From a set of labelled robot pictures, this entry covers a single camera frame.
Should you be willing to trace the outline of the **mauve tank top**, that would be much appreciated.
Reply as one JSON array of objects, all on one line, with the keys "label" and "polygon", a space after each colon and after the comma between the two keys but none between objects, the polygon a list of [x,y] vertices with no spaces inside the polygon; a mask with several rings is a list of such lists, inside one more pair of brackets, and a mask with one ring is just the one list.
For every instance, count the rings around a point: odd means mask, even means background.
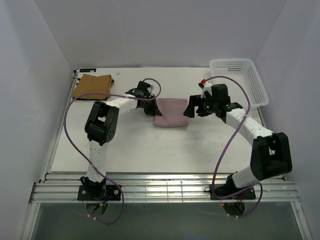
[{"label": "mauve tank top", "polygon": [[158,98],[156,100],[161,115],[154,117],[154,125],[161,128],[182,128],[189,125],[189,118],[184,116],[188,101],[183,98]]}]

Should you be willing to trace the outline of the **tan tank top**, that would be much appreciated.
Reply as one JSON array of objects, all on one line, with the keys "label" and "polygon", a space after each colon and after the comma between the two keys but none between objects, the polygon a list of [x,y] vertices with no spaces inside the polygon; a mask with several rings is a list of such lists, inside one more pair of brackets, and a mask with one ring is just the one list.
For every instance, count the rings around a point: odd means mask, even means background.
[{"label": "tan tank top", "polygon": [[110,74],[94,76],[84,74],[72,93],[72,98],[79,97],[80,95],[87,93],[111,93],[111,87],[114,85],[115,80]]}]

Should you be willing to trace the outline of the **black white striped tank top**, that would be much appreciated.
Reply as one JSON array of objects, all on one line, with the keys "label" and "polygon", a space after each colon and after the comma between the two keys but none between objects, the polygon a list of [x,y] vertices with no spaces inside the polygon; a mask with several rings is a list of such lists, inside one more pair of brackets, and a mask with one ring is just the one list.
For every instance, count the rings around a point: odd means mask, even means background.
[{"label": "black white striped tank top", "polygon": [[102,99],[98,98],[77,98],[76,101],[82,101],[82,102],[95,102],[95,101],[107,101],[109,99],[108,96],[102,96]]}]

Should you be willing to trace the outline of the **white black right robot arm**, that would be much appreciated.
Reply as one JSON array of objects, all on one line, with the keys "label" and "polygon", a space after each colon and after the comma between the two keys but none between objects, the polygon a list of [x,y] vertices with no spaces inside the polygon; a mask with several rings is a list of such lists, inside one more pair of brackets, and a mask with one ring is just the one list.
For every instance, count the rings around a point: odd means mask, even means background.
[{"label": "white black right robot arm", "polygon": [[235,129],[231,138],[240,134],[251,145],[249,165],[227,177],[224,185],[211,190],[217,199],[237,199],[251,186],[272,177],[290,173],[293,169],[288,136],[273,132],[249,116],[249,110],[232,102],[226,84],[211,84],[203,79],[201,94],[192,95],[184,116],[207,117],[214,114]]}]

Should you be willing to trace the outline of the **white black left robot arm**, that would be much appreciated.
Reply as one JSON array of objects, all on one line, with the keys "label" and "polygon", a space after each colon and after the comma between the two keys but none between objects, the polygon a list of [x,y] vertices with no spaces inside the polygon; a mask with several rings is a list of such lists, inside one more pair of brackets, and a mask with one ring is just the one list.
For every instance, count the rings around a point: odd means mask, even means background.
[{"label": "white black left robot arm", "polygon": [[119,116],[138,108],[143,109],[147,116],[162,115],[153,89],[151,84],[143,80],[139,81],[136,88],[127,91],[124,97],[94,102],[84,127],[89,143],[89,167],[86,176],[80,181],[84,190],[95,200],[106,195],[104,166],[109,142],[116,134]]}]

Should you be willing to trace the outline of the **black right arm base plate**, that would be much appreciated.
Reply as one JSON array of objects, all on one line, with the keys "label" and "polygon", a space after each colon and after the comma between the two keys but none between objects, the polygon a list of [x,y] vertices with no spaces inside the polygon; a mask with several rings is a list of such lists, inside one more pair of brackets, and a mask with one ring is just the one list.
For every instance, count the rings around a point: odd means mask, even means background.
[{"label": "black right arm base plate", "polygon": [[253,187],[243,187],[235,189],[227,189],[225,184],[217,184],[213,187],[209,186],[209,194],[211,200],[255,200],[256,194]]}]

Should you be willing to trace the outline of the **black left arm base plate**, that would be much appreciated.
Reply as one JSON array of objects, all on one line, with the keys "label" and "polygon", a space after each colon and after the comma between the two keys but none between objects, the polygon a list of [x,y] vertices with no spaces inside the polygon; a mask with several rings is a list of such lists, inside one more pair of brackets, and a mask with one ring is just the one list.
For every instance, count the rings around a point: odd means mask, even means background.
[{"label": "black left arm base plate", "polygon": [[112,184],[104,184],[98,191],[88,190],[81,185],[77,194],[78,201],[104,201],[107,199],[110,201],[119,201],[121,198],[120,190]]}]

